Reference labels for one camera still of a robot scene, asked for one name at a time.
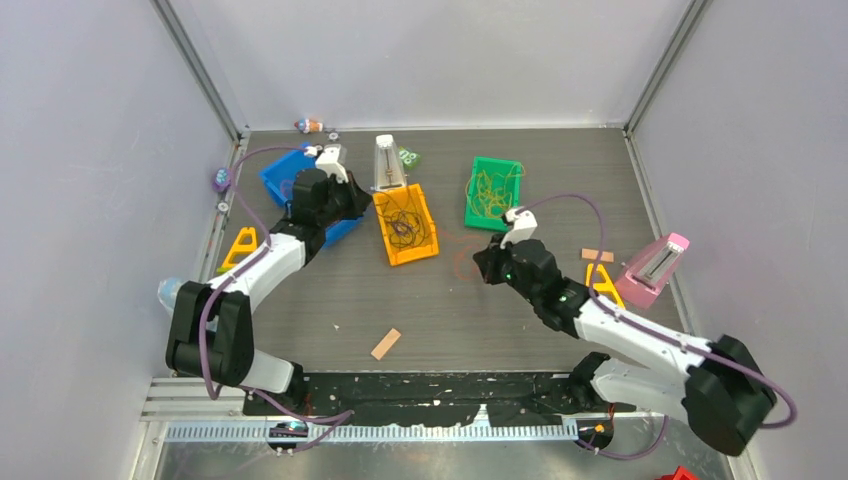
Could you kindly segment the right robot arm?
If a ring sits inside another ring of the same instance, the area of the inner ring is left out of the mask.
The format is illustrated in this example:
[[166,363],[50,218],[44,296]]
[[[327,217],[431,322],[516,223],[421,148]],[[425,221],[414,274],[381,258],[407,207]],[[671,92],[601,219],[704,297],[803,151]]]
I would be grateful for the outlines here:
[[495,234],[473,261],[485,283],[511,287],[546,327],[633,359],[628,364],[599,352],[587,355],[571,374],[571,397],[580,408],[647,408],[686,424],[704,444],[733,457],[765,428],[777,391],[742,341],[693,337],[622,310],[563,275],[537,239],[511,243]]

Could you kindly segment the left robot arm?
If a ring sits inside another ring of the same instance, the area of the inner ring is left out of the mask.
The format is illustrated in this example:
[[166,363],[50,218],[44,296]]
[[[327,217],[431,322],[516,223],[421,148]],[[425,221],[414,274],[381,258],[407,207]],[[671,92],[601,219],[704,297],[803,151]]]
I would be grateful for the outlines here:
[[361,218],[371,203],[371,195],[347,169],[300,171],[287,215],[259,248],[206,283],[180,283],[172,306],[166,365],[216,385],[264,390],[280,412],[298,412],[307,398],[305,385],[295,380],[303,368],[256,348],[253,313],[280,283],[320,252],[329,227]]

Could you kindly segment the blue plastic bin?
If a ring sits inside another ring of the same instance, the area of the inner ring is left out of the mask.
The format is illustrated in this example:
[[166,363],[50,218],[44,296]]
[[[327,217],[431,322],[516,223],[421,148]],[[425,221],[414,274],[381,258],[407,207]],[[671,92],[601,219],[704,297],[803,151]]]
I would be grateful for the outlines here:
[[[314,168],[315,161],[302,151],[291,151],[260,170],[258,176],[272,201],[286,210],[293,195],[297,174],[304,169]],[[364,220],[341,220],[326,230],[325,247],[332,247],[356,229]]]

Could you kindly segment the tan wooden block right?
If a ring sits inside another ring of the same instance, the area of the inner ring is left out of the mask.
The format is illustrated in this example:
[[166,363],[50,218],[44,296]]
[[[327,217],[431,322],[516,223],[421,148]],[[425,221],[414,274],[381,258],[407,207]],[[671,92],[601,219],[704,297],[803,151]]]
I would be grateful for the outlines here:
[[615,255],[613,252],[590,248],[581,249],[581,258],[587,261],[600,261],[605,263],[615,262]]

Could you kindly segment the tan wooden block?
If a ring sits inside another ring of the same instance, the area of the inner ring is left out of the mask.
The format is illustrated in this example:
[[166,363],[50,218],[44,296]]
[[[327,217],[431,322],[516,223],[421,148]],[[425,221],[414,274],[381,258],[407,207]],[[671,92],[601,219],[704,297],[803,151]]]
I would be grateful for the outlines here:
[[605,263],[615,262],[615,255],[613,252],[590,248],[581,249],[581,258],[587,261],[600,261]]
[[391,328],[383,338],[371,350],[370,355],[377,361],[381,361],[391,348],[401,338],[402,334],[395,328]]

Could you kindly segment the white metronome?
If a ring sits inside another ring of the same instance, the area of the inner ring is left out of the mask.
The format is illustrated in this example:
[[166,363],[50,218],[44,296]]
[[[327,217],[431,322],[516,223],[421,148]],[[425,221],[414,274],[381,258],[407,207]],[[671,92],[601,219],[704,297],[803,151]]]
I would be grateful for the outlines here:
[[383,192],[407,186],[399,147],[391,134],[375,138],[374,190]]

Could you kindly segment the clown figurine toy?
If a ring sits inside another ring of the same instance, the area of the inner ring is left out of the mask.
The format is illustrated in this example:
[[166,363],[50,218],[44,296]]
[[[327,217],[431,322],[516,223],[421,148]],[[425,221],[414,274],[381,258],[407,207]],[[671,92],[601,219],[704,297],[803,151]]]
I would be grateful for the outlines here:
[[325,130],[323,122],[311,118],[301,118],[295,121],[293,126],[302,134],[321,133]]

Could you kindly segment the yellow triangle block right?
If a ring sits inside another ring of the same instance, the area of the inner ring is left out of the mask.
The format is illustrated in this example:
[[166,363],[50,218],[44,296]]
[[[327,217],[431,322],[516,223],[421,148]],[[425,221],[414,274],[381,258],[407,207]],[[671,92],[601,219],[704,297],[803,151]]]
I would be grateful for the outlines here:
[[618,307],[626,308],[625,302],[603,264],[589,263],[586,266],[585,283],[599,294],[609,297]]

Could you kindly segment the yellow triangle block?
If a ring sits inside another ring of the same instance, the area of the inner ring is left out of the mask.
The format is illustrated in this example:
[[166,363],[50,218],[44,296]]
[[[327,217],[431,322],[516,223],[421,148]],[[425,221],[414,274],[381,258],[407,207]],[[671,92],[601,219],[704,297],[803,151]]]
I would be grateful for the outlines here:
[[242,227],[224,256],[222,263],[216,269],[216,274],[229,272],[247,256],[256,251],[258,247],[259,239],[256,228]]
[[599,294],[609,297],[618,307],[626,308],[625,302],[603,264],[589,263],[586,266],[585,283]]

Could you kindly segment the green plastic bin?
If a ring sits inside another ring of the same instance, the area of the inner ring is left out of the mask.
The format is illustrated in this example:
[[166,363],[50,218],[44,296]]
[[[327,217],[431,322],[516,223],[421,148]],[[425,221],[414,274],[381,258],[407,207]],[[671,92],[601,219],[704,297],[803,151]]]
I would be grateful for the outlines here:
[[519,161],[475,157],[465,187],[464,226],[505,232],[502,215],[519,205],[524,175]]

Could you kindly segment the purple lotus toy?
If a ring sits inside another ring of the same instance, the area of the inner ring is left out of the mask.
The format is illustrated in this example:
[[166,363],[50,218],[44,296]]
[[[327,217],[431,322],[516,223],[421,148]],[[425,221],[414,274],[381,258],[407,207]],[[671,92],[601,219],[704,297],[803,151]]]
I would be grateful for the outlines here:
[[229,168],[219,168],[212,179],[212,187],[216,193],[226,192],[232,184],[232,174]]

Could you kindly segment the green owl toy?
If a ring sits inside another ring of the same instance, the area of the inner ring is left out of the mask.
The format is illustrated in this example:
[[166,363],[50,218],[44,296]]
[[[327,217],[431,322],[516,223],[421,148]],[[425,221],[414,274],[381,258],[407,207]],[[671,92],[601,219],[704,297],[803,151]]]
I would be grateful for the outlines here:
[[420,163],[421,156],[405,147],[398,148],[398,155],[401,164],[405,170],[413,170]]

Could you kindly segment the pink metronome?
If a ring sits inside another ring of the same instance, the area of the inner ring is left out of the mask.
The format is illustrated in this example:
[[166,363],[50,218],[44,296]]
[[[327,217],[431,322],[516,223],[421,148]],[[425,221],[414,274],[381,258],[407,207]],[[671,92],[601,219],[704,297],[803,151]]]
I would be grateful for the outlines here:
[[614,281],[621,298],[640,308],[650,308],[677,269],[690,241],[677,233],[666,234],[639,251]]

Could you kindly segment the clear blue plastic bag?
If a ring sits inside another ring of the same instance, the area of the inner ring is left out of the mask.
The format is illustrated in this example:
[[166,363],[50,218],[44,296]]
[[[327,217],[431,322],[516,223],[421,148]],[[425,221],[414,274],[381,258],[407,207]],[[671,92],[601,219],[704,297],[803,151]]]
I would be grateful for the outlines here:
[[[163,279],[158,286],[157,298],[160,304],[166,311],[169,320],[173,319],[174,309],[176,306],[177,295],[180,288],[186,283],[186,280],[178,277],[170,277]],[[218,328],[218,316],[211,314],[207,320],[206,330],[216,332]]]

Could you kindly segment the red object bottom edge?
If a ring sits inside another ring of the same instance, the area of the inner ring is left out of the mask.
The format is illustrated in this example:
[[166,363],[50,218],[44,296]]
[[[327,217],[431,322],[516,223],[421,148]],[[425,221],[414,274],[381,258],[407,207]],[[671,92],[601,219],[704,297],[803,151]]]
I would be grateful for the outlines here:
[[657,477],[656,480],[698,480],[698,477],[684,466],[678,466],[673,472]]

